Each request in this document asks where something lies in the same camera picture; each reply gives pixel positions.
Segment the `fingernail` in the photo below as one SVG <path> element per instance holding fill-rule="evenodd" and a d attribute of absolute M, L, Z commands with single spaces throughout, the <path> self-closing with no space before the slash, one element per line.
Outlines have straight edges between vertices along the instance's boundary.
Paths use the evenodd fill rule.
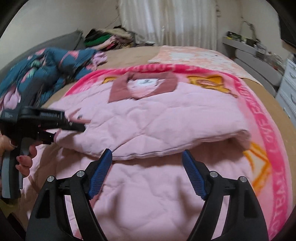
<path fill-rule="evenodd" d="M 14 147 L 17 148 L 17 144 L 14 140 L 10 140 L 9 143 Z"/>

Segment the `clothing label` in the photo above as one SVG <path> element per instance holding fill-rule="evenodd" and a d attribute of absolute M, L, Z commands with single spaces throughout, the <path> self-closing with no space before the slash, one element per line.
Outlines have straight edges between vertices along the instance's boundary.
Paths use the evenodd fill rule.
<path fill-rule="evenodd" d="M 155 86 L 159 79 L 137 79 L 135 80 L 137 86 Z"/>

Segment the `hot pink border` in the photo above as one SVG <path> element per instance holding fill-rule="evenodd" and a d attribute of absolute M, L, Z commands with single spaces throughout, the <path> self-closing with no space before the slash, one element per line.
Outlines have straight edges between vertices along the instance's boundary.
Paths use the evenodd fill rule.
<path fill-rule="evenodd" d="M 103 69 L 92 72 L 83 78 L 81 78 L 75 85 L 73 85 L 69 91 L 65 94 L 71 95 L 75 93 L 82 92 L 89 89 L 94 83 L 96 83 L 97 77 L 112 72 L 113 74 L 124 74 L 127 71 L 134 72 L 164 72 L 164 71 L 173 71 L 175 73 L 188 73 L 194 74 L 198 73 L 207 73 L 210 70 L 203 69 L 196 66 L 181 65 L 181 64 L 148 64 L 140 66 L 132 66 L 122 69 Z M 268 159 L 272 165 L 272 180 L 273 180 L 273 191 L 274 191 L 274 204 L 271 215 L 271 223 L 268 228 L 269 239 L 271 240 L 283 227 L 285 224 L 289 212 L 292 210 L 292 199 L 289 198 L 289 194 L 292 193 L 292 188 L 289 188 L 291 182 L 288 183 L 286 179 L 286 172 L 289 172 L 289 165 L 286 165 L 284 161 L 284 156 L 287 159 L 286 153 L 281 153 L 284 149 L 284 144 L 282 139 L 278 140 L 277 136 L 279 131 L 272 118 L 269 116 L 264 105 L 256 97 L 253 91 L 239 78 L 228 75 L 234 79 L 234 86 L 236 91 L 244 98 L 247 106 L 250 111 L 253 113 L 256 124 L 260 130 L 260 134 L 263 138 L 265 145 L 266 153 Z"/>

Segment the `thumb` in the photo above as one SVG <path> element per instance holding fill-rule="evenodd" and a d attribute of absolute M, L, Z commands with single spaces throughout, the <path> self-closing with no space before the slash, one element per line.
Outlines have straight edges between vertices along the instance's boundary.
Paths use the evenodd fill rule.
<path fill-rule="evenodd" d="M 0 157 L 3 156 L 5 151 L 12 151 L 15 148 L 7 136 L 0 135 Z"/>

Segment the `metal screw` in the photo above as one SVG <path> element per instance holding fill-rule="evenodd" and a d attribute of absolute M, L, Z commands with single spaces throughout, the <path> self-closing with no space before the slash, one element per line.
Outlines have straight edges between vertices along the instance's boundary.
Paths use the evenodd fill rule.
<path fill-rule="evenodd" d="M 49 183 L 51 183 L 53 180 L 54 180 L 54 176 L 49 176 L 49 177 L 47 178 L 47 181 L 48 181 Z"/>
<path fill-rule="evenodd" d="M 84 176 L 84 171 L 79 171 L 76 173 L 77 177 L 83 177 Z"/>
<path fill-rule="evenodd" d="M 240 179 L 240 181 L 243 182 L 243 183 L 245 183 L 245 182 L 247 181 L 247 178 L 246 178 L 246 177 L 240 177 L 239 179 Z"/>
<path fill-rule="evenodd" d="M 216 172 L 210 172 L 210 176 L 211 177 L 217 177 L 218 176 L 218 173 L 216 173 Z"/>

